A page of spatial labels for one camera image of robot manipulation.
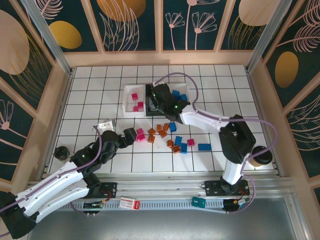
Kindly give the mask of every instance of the small cube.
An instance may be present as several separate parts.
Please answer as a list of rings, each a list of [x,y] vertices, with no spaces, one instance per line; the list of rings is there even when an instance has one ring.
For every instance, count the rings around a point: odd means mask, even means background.
[[[148,133],[149,133],[150,135],[155,135],[157,132],[156,132],[156,130],[154,130],[153,128],[151,128],[151,129],[148,130]]]
[[[188,146],[189,146],[189,147],[193,147],[194,145],[196,145],[196,144],[195,144],[195,140],[193,140],[193,138],[189,139],[189,140],[187,141],[187,143],[188,143]]]
[[[198,151],[212,151],[211,144],[208,144],[208,143],[198,144]]]
[[[162,130],[161,124],[156,125],[156,131],[159,133]]]
[[[143,142],[144,140],[146,140],[146,136],[144,134],[139,135],[138,139],[139,139],[140,142]]]
[[[144,108],[144,102],[143,101],[139,101],[138,102],[138,109],[143,109]]]
[[[175,137],[175,141],[174,141],[174,145],[175,146],[181,146],[181,141],[182,141],[182,137],[181,136],[176,136]]]
[[[174,122],[171,122],[171,123],[169,124],[169,126],[170,126],[170,131],[171,131],[171,133],[177,131],[177,126],[176,126],[176,124],[175,124]]]
[[[131,96],[132,96],[132,100],[138,100],[138,94],[133,93],[131,94]]]
[[[168,131],[168,129],[169,129],[169,123],[165,123],[164,124],[164,126],[163,126],[163,130],[165,131],[165,132],[167,132]]]
[[[174,154],[180,153],[180,147],[179,147],[179,146],[174,146],[174,147],[172,148],[172,150],[173,150],[173,153],[174,153]]]
[[[166,131],[163,131],[163,130],[159,131],[159,134],[160,134],[160,136],[161,136],[162,138],[164,138],[165,136],[168,135],[168,133],[167,133]]]
[[[174,146],[174,141],[168,140],[168,141],[166,142],[166,145],[167,145],[169,148],[173,148],[173,146]]]
[[[148,143],[154,143],[155,142],[155,136],[153,136],[153,135],[150,135],[149,137],[148,137]]]
[[[145,131],[142,128],[139,128],[136,133],[138,134],[138,136],[140,135],[145,135]]]
[[[177,91],[177,90],[173,90],[173,91],[172,91],[172,96],[174,96],[174,97],[179,97],[179,96],[180,96],[180,92]]]
[[[180,153],[187,154],[188,145],[186,143],[181,143]]]
[[[181,100],[188,101],[187,94],[180,95]]]

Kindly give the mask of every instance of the robotic arm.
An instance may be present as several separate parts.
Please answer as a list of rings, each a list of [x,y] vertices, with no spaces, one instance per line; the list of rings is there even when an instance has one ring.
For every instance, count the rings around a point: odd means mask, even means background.
[[[220,179],[221,187],[227,194],[237,191],[242,178],[244,160],[250,155],[256,143],[246,122],[230,121],[242,119],[242,117],[235,115],[222,118],[202,110],[200,114],[190,102],[177,101],[167,84],[156,85],[151,92],[152,97],[149,101],[152,101],[170,121],[192,125],[213,134],[218,132],[223,154],[227,158],[225,170]]]
[[[113,158],[119,148],[126,148],[136,140],[134,128],[123,132],[125,136],[104,131],[96,142],[77,151],[51,176],[17,195],[11,192],[4,195],[0,200],[0,216],[12,238],[23,237],[44,217],[73,200],[94,198],[101,182],[93,172]]]

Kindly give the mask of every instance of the orange block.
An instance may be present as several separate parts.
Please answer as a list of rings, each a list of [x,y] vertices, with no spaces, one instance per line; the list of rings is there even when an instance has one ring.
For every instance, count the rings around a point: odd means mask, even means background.
[[[166,145],[169,147],[169,148],[172,148],[174,146],[174,141],[172,140],[168,140]]]
[[[162,138],[164,138],[165,136],[168,135],[168,133],[166,133],[166,132],[163,131],[163,130],[159,131],[159,134],[160,134],[160,136],[161,136]]]
[[[155,142],[155,136],[150,135],[150,136],[148,137],[148,143],[153,144],[154,142]]]
[[[174,153],[174,154],[180,153],[180,147],[179,147],[179,146],[174,146],[174,147],[172,148],[172,150],[173,150],[173,153]]]
[[[161,130],[162,130],[162,126],[161,126],[161,124],[158,124],[156,126],[156,131],[159,133]]]
[[[165,132],[167,132],[168,129],[169,129],[169,123],[165,123],[164,126],[163,126],[163,130],[164,130]]]
[[[156,130],[154,130],[153,128],[151,128],[151,129],[148,130],[148,133],[149,133],[150,135],[155,135],[157,132],[156,132]]]

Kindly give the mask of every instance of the white tile floor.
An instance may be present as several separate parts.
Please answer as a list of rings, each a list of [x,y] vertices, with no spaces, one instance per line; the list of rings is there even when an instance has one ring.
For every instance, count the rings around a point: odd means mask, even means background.
[[[122,94],[127,84],[144,84],[158,80],[168,73],[184,72],[190,75],[199,88],[196,106],[223,116],[240,114],[258,118],[254,99],[242,65],[170,65],[170,66],[97,66],[78,67],[75,72],[67,105],[56,139],[56,147],[66,146],[74,153],[96,140],[92,128],[105,119],[116,119],[116,133],[124,129],[143,128],[145,133],[157,124],[169,121],[164,117],[124,118]],[[194,85],[187,78],[170,76],[170,83],[187,83],[189,100],[196,97]],[[226,158],[222,153],[219,137],[188,125],[176,123],[177,131],[164,139],[156,135],[154,144],[135,142],[133,146],[119,149],[117,155],[104,164],[97,173],[145,172],[207,172],[223,171]],[[248,122],[257,145],[266,145],[260,123]],[[167,140],[182,137],[182,142],[193,138],[196,146],[188,147],[187,154],[172,154]],[[198,144],[211,144],[212,151],[199,152]],[[55,172],[63,162],[53,156],[48,165],[49,173]],[[268,164],[254,168],[247,164],[245,170],[273,170]]]

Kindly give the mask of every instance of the gray floor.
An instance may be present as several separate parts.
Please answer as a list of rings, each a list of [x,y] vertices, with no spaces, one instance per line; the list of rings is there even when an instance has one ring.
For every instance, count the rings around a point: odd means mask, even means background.
[[[236,215],[196,210],[105,211],[96,217],[56,211],[28,240],[294,240],[282,198],[255,199]]]

